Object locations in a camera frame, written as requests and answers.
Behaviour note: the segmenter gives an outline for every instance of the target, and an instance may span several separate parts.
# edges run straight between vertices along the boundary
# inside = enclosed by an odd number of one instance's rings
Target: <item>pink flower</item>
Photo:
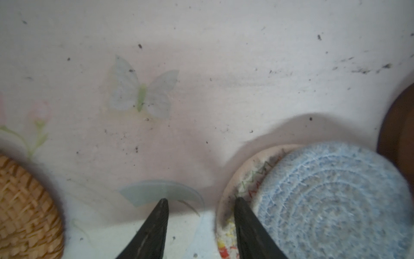
[[[52,109],[46,101],[35,103],[28,117],[38,126],[44,126],[52,118]]]
[[[6,125],[6,112],[4,110],[3,93],[0,92],[0,127]]]

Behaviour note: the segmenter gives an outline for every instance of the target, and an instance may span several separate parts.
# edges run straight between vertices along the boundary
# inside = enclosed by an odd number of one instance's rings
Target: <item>woven basket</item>
[[[0,155],[0,188],[0,259],[61,258],[62,221],[39,182]]]

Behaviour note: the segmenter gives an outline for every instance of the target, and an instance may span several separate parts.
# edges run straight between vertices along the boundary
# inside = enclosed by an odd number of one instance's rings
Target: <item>round blue woven coaster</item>
[[[264,179],[253,211],[289,259],[405,259],[413,204],[398,170],[373,151],[316,143]]]

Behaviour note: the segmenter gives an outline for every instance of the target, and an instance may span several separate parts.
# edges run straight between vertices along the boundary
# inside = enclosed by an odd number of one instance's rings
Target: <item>butterfly wing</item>
[[[167,94],[177,84],[177,77],[178,70],[167,71],[148,86],[144,106],[152,116],[161,119],[169,117],[171,102]]]
[[[132,66],[120,56],[115,62],[116,87],[111,92],[109,105],[120,111],[128,110],[138,101],[139,81]]]

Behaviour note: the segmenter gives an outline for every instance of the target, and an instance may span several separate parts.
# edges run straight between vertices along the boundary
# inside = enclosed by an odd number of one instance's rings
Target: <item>green leaf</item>
[[[141,84],[140,89],[138,91],[138,102],[137,102],[138,112],[142,110],[142,106],[144,105],[144,100],[145,100],[146,95],[147,95],[147,86],[145,84]]]
[[[40,147],[41,145],[43,145],[45,143],[45,141],[48,139],[48,134],[46,133],[45,135],[41,136],[36,143],[36,148]]]

